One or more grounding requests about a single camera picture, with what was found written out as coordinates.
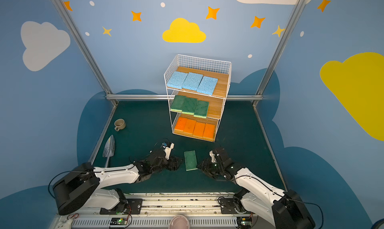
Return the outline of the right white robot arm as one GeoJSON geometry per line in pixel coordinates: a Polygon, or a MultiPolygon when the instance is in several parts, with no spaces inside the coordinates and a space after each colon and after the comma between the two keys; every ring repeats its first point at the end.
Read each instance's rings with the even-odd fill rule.
{"type": "Polygon", "coordinates": [[[209,152],[210,157],[197,165],[208,177],[218,176],[242,187],[234,195],[239,212],[251,212],[276,229],[314,229],[316,223],[299,194],[276,188],[233,161],[224,148],[209,152]]]}

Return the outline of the green sponge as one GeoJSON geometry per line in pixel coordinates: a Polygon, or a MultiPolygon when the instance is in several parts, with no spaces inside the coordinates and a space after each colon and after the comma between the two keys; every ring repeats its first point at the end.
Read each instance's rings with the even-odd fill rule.
{"type": "Polygon", "coordinates": [[[187,115],[194,115],[197,103],[198,103],[197,99],[186,97],[183,103],[182,113],[187,115]]]}
{"type": "Polygon", "coordinates": [[[205,119],[208,114],[209,104],[209,102],[198,100],[194,117],[205,119]]]}
{"type": "Polygon", "coordinates": [[[184,152],[185,157],[185,165],[186,165],[186,171],[194,171],[197,170],[197,157],[196,157],[196,151],[186,151],[184,152]]]}

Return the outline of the orange sponge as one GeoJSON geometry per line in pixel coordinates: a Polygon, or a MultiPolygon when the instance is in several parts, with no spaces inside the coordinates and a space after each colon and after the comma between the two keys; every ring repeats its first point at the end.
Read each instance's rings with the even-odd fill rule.
{"type": "Polygon", "coordinates": [[[193,136],[196,138],[203,138],[205,126],[206,126],[205,123],[196,122],[193,136]]]}
{"type": "Polygon", "coordinates": [[[184,127],[183,132],[184,132],[185,134],[192,135],[193,132],[194,132],[196,123],[197,123],[196,120],[187,119],[187,121],[186,121],[186,125],[185,125],[185,127],[184,127]]]}
{"type": "Polygon", "coordinates": [[[205,124],[203,139],[213,141],[215,139],[216,126],[213,124],[205,124]]]}
{"type": "Polygon", "coordinates": [[[183,132],[184,129],[185,129],[185,127],[186,127],[187,121],[188,121],[187,118],[179,117],[179,118],[178,118],[178,121],[177,121],[177,123],[176,123],[176,125],[175,125],[174,130],[175,130],[176,132],[183,132]]]}

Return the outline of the blue sponge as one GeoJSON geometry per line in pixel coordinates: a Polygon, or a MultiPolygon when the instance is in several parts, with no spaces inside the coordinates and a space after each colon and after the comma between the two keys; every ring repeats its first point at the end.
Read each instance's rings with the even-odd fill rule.
{"type": "Polygon", "coordinates": [[[182,89],[185,79],[188,74],[183,72],[173,72],[172,76],[167,82],[167,87],[174,89],[182,89]]]}
{"type": "Polygon", "coordinates": [[[217,78],[203,76],[203,79],[201,80],[197,88],[197,92],[212,96],[217,83],[218,83],[217,78]]]}
{"type": "Polygon", "coordinates": [[[183,90],[190,90],[190,91],[197,91],[202,79],[202,74],[197,73],[188,73],[186,79],[183,82],[182,89],[183,90]]]}

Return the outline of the white wire wooden shelf rack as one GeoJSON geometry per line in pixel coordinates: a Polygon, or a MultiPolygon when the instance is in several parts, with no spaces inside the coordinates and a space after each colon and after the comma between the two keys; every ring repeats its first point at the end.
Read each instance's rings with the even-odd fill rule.
{"type": "Polygon", "coordinates": [[[231,73],[231,62],[175,56],[164,74],[173,134],[215,141],[231,73]]]}

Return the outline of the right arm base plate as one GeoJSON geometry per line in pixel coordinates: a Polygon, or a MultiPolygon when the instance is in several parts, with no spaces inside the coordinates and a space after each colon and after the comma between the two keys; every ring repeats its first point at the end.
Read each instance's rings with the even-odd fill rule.
{"type": "Polygon", "coordinates": [[[219,197],[218,203],[222,214],[241,214],[244,209],[236,198],[219,197]]]}

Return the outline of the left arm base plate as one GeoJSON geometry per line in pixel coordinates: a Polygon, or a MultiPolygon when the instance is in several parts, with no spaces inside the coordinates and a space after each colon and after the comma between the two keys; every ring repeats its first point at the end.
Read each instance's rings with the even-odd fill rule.
{"type": "Polygon", "coordinates": [[[141,213],[143,199],[125,199],[120,201],[114,208],[100,209],[100,215],[139,215],[141,213]]]}

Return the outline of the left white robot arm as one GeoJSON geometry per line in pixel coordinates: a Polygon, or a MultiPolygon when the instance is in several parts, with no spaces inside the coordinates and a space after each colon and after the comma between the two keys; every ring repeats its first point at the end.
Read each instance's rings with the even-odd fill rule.
{"type": "Polygon", "coordinates": [[[119,184],[137,184],[162,170],[176,171],[183,159],[171,156],[171,149],[156,150],[148,158],[123,167],[100,168],[83,163],[53,185],[58,213],[69,215],[86,202],[95,200],[95,191],[119,184]]]}

